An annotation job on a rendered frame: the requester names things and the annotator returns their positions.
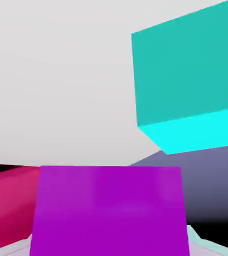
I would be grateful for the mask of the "large cyan box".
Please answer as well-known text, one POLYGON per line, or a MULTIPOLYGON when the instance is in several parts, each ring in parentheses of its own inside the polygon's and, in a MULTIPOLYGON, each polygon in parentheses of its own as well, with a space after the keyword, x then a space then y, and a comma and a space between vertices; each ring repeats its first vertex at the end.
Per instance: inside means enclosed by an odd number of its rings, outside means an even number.
POLYGON ((228 146, 228 0, 131 41, 138 128, 168 155, 228 146))

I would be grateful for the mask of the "large pink box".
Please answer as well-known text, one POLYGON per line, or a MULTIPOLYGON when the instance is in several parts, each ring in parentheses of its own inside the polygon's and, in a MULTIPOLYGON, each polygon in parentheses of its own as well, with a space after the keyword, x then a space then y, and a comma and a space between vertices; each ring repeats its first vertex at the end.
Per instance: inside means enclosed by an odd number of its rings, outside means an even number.
POLYGON ((0 172, 0 248, 32 234, 38 181, 37 166, 0 172))

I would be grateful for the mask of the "small purple cube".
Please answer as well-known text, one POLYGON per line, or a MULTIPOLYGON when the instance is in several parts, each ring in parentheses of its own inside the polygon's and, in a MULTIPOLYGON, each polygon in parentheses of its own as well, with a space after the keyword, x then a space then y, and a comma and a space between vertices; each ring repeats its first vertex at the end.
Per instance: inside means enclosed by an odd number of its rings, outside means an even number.
POLYGON ((42 166, 30 256, 189 256, 178 166, 42 166))

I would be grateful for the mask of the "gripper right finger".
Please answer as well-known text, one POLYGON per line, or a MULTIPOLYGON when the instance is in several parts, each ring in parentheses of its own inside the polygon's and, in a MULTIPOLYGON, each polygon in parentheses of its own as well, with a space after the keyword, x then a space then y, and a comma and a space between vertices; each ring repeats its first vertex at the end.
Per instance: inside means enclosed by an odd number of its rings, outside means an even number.
POLYGON ((197 246, 202 252, 208 252, 208 256, 228 256, 228 247, 202 239, 190 225, 187 225, 187 234, 189 244, 197 246))

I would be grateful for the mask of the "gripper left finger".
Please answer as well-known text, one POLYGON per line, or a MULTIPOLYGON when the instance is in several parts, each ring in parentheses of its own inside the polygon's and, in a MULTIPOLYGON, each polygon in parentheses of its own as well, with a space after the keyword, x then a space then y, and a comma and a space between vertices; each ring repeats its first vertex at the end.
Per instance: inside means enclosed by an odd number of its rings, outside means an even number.
POLYGON ((32 234, 18 242, 0 248, 0 256, 30 256, 32 234))

